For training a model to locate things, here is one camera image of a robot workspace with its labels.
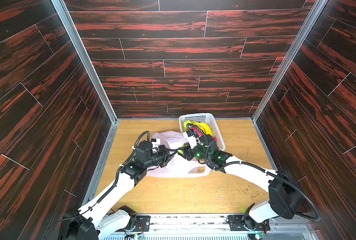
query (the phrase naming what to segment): dark wood grain wall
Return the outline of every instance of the dark wood grain wall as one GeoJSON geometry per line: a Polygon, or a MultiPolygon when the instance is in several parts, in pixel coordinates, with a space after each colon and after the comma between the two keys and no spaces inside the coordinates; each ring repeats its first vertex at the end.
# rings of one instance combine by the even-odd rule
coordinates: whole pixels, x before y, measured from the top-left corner
{"type": "Polygon", "coordinates": [[[321,236],[356,240],[356,0],[327,2],[257,123],[318,205],[321,236]]]}
{"type": "Polygon", "coordinates": [[[65,0],[119,118],[251,117],[311,0],[65,0]]]}
{"type": "Polygon", "coordinates": [[[0,239],[82,204],[110,125],[51,1],[0,1],[0,239]]]}

